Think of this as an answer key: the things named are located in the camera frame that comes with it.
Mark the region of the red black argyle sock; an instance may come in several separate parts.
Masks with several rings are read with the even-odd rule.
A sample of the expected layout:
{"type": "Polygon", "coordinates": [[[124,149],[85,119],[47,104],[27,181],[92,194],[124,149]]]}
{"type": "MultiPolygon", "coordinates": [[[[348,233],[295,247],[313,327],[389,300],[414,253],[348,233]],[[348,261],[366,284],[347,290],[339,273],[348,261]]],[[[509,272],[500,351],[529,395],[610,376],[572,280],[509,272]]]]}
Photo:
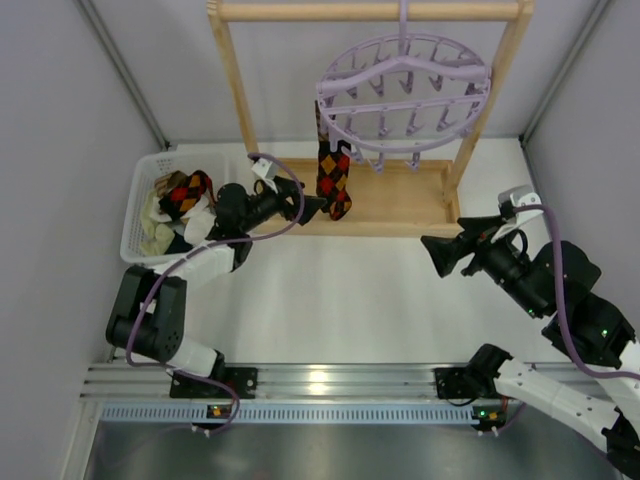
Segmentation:
{"type": "Polygon", "coordinates": [[[211,178],[202,170],[187,175],[186,181],[170,194],[159,198],[161,211],[176,221],[196,206],[213,207],[216,197],[211,178]]]}

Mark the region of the purple round clip hanger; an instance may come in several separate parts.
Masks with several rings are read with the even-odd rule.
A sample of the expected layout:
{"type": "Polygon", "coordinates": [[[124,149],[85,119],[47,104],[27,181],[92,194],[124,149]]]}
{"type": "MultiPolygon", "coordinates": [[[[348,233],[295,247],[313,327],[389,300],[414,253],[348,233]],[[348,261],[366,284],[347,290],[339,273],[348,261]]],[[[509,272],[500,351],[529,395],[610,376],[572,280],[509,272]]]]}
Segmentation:
{"type": "Polygon", "coordinates": [[[332,153],[383,170],[392,155],[421,155],[470,133],[492,89],[492,69],[467,45],[408,28],[406,1],[398,31],[357,43],[316,83],[318,134],[332,153]]]}

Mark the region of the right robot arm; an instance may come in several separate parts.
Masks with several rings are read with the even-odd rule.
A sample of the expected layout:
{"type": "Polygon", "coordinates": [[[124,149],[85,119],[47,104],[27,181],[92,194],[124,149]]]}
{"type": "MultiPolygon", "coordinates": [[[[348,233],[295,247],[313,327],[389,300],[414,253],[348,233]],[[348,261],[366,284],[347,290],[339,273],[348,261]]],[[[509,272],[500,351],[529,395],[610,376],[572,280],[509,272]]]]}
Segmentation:
{"type": "Polygon", "coordinates": [[[592,289],[600,269],[574,244],[561,239],[548,207],[551,241],[534,258],[520,228],[502,234],[510,216],[461,218],[454,238],[423,236],[437,274],[446,277],[469,257],[462,275],[486,273],[532,318],[549,318],[541,334],[608,398],[601,401],[544,376],[492,344],[482,345],[463,367],[436,372],[439,398],[466,406],[479,399],[507,397],[531,406],[587,439],[629,479],[639,476],[639,339],[611,302],[592,289]]]}

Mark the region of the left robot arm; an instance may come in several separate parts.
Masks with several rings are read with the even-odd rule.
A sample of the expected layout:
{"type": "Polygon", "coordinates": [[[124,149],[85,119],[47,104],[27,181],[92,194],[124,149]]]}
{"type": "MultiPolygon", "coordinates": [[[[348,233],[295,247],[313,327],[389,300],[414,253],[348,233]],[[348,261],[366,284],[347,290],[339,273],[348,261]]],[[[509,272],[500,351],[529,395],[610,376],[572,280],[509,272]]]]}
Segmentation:
{"type": "Polygon", "coordinates": [[[220,382],[224,355],[186,333],[187,294],[237,270],[255,241],[250,232],[272,217],[292,227],[323,210],[326,200],[304,195],[303,187],[280,176],[256,181],[253,194],[237,183],[224,185],[204,242],[174,262],[126,270],[107,323],[107,342],[124,349],[130,361],[141,356],[184,377],[220,382]]]}

